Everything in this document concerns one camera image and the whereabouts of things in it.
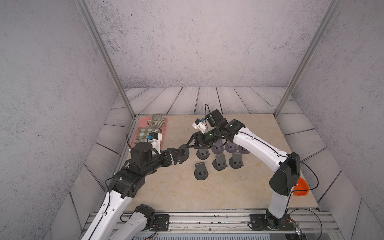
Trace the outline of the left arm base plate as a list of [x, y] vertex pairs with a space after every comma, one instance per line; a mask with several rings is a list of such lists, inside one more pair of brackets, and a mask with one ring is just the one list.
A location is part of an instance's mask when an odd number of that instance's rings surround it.
[[169, 230], [170, 215], [167, 214], [155, 214], [151, 215], [147, 219], [146, 227], [144, 231], [159, 231], [167, 232]]

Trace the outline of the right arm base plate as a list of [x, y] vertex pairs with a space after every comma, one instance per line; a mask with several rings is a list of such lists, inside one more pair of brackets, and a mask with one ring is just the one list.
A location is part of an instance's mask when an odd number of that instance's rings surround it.
[[266, 214], [250, 214], [249, 227], [253, 231], [295, 231], [296, 227], [290, 218], [285, 214], [282, 219], [268, 219]]

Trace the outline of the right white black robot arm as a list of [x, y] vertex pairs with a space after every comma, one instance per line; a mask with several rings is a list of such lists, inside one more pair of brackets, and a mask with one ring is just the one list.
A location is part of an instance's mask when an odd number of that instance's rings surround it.
[[198, 131], [191, 136], [187, 147], [209, 149], [219, 140], [227, 140], [245, 148], [274, 172], [269, 181], [273, 195], [266, 220], [269, 228], [278, 229], [287, 216], [289, 200], [301, 176], [299, 155], [273, 147], [236, 119], [228, 122], [219, 110], [197, 119], [193, 127]]

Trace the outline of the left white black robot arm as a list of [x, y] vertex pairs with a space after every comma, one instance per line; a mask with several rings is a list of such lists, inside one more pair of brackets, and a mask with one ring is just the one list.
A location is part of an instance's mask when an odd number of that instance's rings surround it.
[[189, 154], [186, 145], [157, 151], [148, 142], [136, 144], [131, 150], [128, 166], [120, 169], [111, 178], [106, 198], [83, 239], [132, 240], [139, 232], [152, 229], [155, 210], [141, 204], [120, 229], [112, 232], [126, 207], [145, 184], [146, 176], [155, 173], [159, 168], [182, 164], [189, 158]]

